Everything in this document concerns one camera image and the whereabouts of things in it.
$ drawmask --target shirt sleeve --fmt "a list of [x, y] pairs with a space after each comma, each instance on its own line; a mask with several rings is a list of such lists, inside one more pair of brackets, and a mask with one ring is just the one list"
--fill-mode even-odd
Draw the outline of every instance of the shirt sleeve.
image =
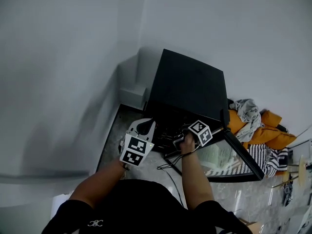
[[88, 223], [93, 209], [79, 200], [67, 200], [59, 207], [42, 234], [71, 234]]
[[194, 213], [197, 218], [204, 218], [215, 227], [219, 227], [235, 234], [252, 234], [249, 228], [242, 223], [232, 212], [228, 212], [216, 201], [206, 201], [199, 204]]

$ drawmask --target pile of clothes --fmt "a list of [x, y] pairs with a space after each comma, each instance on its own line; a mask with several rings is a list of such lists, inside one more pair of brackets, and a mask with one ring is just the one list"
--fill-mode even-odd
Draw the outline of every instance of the pile of clothes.
[[273, 176], [277, 171], [286, 171], [288, 152], [285, 148], [296, 140], [296, 136], [289, 134], [286, 128], [279, 125], [282, 117], [270, 111], [261, 115], [253, 99], [235, 101], [229, 108], [228, 127], [244, 147], [261, 152], [265, 147], [265, 160], [259, 161], [263, 163], [264, 173]]

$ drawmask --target person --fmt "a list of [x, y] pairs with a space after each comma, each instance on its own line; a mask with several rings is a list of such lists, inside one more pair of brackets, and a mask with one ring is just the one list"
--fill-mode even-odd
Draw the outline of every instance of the person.
[[[182, 154], [195, 149], [192, 134], [180, 145]], [[42, 234], [192, 231], [251, 234], [233, 213], [214, 200], [196, 152], [182, 158], [185, 209], [162, 185], [146, 180], [120, 180], [123, 163], [115, 160], [74, 190]]]

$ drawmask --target black t-shirt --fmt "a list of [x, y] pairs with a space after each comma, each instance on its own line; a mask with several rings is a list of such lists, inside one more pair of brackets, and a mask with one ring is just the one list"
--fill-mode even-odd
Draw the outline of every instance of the black t-shirt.
[[251, 234], [215, 201], [203, 202], [189, 211], [164, 186], [136, 179], [119, 181], [95, 209], [78, 200], [64, 202], [42, 234], [167, 231]]

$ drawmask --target person's right hand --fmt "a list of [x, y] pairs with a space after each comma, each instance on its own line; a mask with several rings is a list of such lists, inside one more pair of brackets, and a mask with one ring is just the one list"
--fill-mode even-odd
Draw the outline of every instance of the person's right hand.
[[193, 138], [193, 135], [191, 133], [188, 133], [185, 138], [184, 142], [180, 144], [180, 149], [182, 154], [187, 154], [195, 149], [195, 141]]

